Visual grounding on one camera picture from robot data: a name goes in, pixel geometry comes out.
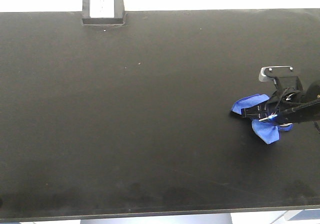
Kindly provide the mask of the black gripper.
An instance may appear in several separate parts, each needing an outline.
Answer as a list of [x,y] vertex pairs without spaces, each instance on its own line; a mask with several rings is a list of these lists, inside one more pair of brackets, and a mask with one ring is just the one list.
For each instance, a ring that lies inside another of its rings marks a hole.
[[298,106],[303,103],[304,90],[284,88],[271,96],[254,94],[240,99],[240,115],[259,123],[291,124],[303,121]]

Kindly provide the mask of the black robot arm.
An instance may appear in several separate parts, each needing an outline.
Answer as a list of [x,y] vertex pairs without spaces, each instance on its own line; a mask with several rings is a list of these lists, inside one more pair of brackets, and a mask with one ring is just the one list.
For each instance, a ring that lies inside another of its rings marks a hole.
[[271,97],[252,107],[242,107],[243,118],[274,125],[318,121],[320,119],[320,82],[311,83],[305,91],[298,77],[276,77],[276,91]]

